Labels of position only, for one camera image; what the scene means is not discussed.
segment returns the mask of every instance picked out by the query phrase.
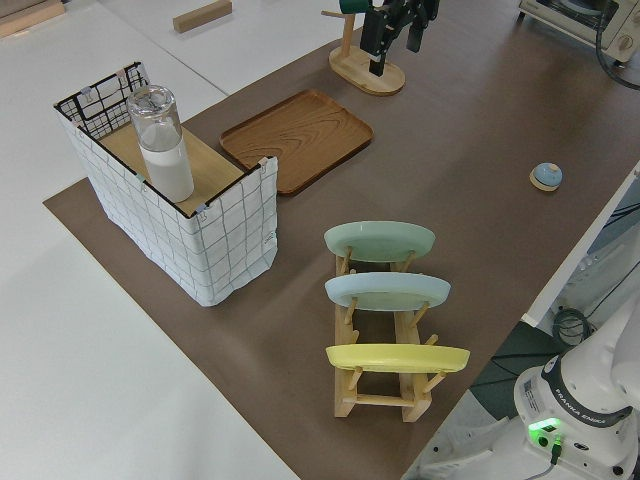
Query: toaster oven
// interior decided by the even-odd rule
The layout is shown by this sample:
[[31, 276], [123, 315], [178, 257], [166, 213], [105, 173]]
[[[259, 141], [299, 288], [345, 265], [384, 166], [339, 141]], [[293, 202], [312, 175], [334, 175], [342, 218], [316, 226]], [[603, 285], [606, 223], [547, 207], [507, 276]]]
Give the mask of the toaster oven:
[[[521, 0], [520, 18], [529, 15], [595, 47], [606, 0]], [[627, 62], [640, 46], [640, 0], [611, 0], [603, 19], [602, 52]]]

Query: wooden oval base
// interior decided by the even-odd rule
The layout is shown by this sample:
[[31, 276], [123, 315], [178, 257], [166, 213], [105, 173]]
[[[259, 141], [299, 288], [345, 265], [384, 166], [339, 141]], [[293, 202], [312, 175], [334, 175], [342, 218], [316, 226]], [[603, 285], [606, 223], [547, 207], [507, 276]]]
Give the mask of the wooden oval base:
[[329, 54], [329, 64], [334, 72], [371, 95], [393, 95], [404, 87], [404, 72], [396, 65], [385, 63], [384, 73], [378, 77], [369, 72], [369, 61], [369, 55], [353, 45], [348, 56], [343, 56], [342, 47]]

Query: bottle with white contents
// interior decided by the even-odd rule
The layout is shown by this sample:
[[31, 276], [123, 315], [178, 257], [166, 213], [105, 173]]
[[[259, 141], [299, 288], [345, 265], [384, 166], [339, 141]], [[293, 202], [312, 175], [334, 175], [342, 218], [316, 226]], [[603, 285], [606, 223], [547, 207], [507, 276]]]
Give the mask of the bottle with white contents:
[[167, 88], [146, 85], [127, 98], [127, 109], [151, 184], [174, 203], [193, 193], [176, 99]]

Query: brown tabletop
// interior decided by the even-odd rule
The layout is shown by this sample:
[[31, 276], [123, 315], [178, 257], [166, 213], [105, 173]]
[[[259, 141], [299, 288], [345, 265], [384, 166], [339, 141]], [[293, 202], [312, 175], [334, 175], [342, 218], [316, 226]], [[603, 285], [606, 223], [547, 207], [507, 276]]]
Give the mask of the brown tabletop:
[[[405, 35], [394, 44], [389, 60], [407, 83], [392, 97], [335, 75], [336, 42], [186, 122], [222, 153], [223, 131], [315, 88], [375, 132], [346, 163], [279, 199], [273, 267], [217, 307], [199, 307], [151, 264], [99, 213], [86, 181], [47, 202], [303, 480], [398, 479], [640, 159], [638, 93], [607, 78], [588, 46], [532, 20], [518, 25], [517, 13], [515, 0], [442, 2], [419, 54], [404, 49]], [[555, 193], [529, 183], [540, 162], [563, 170]], [[388, 407], [332, 415], [323, 284], [334, 259], [323, 233], [356, 220], [432, 229], [435, 246], [412, 271], [452, 284], [421, 337], [438, 333], [471, 359], [415, 424]], [[369, 341], [392, 335], [383, 315], [367, 323], [356, 326]]]

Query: toaster oven knob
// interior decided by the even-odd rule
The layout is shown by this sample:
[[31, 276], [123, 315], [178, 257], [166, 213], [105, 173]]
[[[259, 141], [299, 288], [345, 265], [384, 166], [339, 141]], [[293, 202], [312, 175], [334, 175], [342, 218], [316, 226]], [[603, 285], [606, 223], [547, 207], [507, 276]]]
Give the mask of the toaster oven knob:
[[618, 39], [618, 48], [620, 49], [620, 51], [628, 50], [632, 46], [633, 46], [633, 38], [631, 38], [629, 35], [622, 35]]

